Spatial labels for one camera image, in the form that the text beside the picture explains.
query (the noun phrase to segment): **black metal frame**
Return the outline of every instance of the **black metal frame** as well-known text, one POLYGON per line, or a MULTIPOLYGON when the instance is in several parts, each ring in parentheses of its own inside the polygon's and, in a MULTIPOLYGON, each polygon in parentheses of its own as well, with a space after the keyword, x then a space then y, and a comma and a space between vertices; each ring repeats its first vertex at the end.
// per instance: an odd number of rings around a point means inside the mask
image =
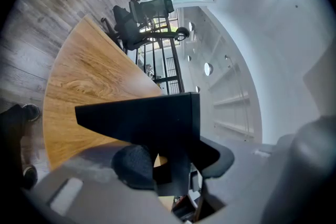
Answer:
MULTIPOLYGON (((156 27, 156 24, 155 24, 154 21, 151 21, 150 27, 151 27, 152 31, 157 31, 158 30, 160 33, 161 33, 162 29, 167 29, 168 31, 171 31, 170 22, 174 22, 174 21, 178 21, 178 17, 176 19, 166 18, 165 19, 166 25, 161 26, 162 21, 160 21, 160 18, 158 18, 159 27, 156 27)), ((171 70, 175 70, 175 74, 174 74, 174 76, 168 77, 169 73, 167 73, 167 64, 166 64, 166 58, 165 58, 165 55, 164 55, 163 42, 162 42, 162 39, 160 38, 160 39, 156 39, 156 42, 159 44, 159 47, 162 50, 162 58, 163 58, 165 78, 161 78, 161 79, 156 78, 155 49, 154 49, 155 40, 153 39, 152 40, 153 65, 154 65, 154 68, 153 68, 154 69, 154 79, 153 79, 153 81, 157 84, 166 82, 167 94, 170 94, 170 90, 169 90, 170 87, 171 87, 171 89, 173 89, 172 93, 182 93, 182 92, 184 92, 184 85, 183 85, 183 80, 182 80, 180 63, 178 61, 179 59, 178 59, 177 51, 176 51, 176 47, 175 47, 175 42, 174 42, 173 38, 170 38, 169 40, 170 40, 170 46, 172 48, 172 54, 173 54, 172 58, 173 58, 173 62, 174 62, 174 69, 171 69, 171 70)), ((144 60, 143 66, 144 67, 143 67, 143 71, 146 72, 146 45, 144 45, 142 47, 144 47, 144 52, 143 52, 144 53, 144 56, 143 56, 143 60, 144 60)))

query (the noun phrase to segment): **white shelf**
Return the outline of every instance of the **white shelf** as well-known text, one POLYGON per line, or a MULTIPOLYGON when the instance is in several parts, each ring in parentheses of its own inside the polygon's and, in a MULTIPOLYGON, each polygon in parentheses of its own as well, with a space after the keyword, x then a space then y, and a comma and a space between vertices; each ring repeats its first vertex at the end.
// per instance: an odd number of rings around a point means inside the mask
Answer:
POLYGON ((232 104, 232 103, 236 103, 236 102, 242 102, 242 101, 247 100, 247 99, 249 99, 248 93, 244 92, 243 96, 237 95, 237 96, 234 96, 234 97, 223 99, 223 100, 218 101, 218 102, 214 102, 214 106, 232 104))
POLYGON ((254 136, 253 136, 254 130, 251 129, 251 128, 249 128, 250 131, 248 132, 248 131, 245 130, 245 128, 243 126, 235 125, 235 124, 232 124, 232 123, 223 122, 223 121, 215 121, 215 123, 218 124, 221 127, 224 127, 224 128, 230 129, 232 131, 235 131, 237 133, 241 133, 243 135, 254 138, 254 136))
POLYGON ((237 63, 234 63, 233 66, 231 66, 231 68, 227 69, 225 72, 223 72, 223 74, 221 74, 209 87, 209 89, 213 88, 214 85, 216 85, 217 83, 219 83, 225 76, 227 76, 229 73, 234 72, 234 68, 236 68, 238 66, 237 63))

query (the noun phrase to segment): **black pants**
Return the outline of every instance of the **black pants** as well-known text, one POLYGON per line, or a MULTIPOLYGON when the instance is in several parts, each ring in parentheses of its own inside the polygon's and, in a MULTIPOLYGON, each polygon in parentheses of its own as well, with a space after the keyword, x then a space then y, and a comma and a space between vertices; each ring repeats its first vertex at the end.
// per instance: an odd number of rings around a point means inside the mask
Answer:
POLYGON ((20 186, 24 186, 20 141, 26 124, 26 113, 18 104, 0 114, 0 141, 5 153, 3 161, 9 170, 7 176, 11 175, 11 179, 18 181, 20 186))

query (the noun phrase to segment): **person's leg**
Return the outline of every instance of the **person's leg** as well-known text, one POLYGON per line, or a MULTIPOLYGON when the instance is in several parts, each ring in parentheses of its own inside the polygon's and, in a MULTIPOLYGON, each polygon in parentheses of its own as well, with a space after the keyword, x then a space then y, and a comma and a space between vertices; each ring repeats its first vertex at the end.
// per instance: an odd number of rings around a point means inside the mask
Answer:
POLYGON ((7 149, 9 161, 13 163, 13 180, 28 188, 23 177, 20 141, 25 133, 26 123, 36 120, 39 114, 40 111, 35 105, 21 107, 18 104, 0 114, 0 139, 7 149))

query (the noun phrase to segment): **black office chair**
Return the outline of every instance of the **black office chair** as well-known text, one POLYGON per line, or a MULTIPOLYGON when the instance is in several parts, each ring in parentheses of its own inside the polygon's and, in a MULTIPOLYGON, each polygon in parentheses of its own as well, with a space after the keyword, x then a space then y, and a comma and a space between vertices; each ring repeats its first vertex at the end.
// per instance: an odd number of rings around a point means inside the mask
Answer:
POLYGON ((127 50, 138 49, 140 46, 152 42, 151 38, 173 38, 177 41, 182 41, 189 37, 190 33, 185 27, 179 27, 176 32, 155 33, 159 28, 140 32, 140 29, 152 19, 167 18, 169 13, 174 11, 171 0, 152 0, 143 3, 132 0, 129 5, 130 13, 117 5, 113 7, 117 23, 114 29, 117 33, 110 35, 112 40, 121 39, 124 48, 127 50))

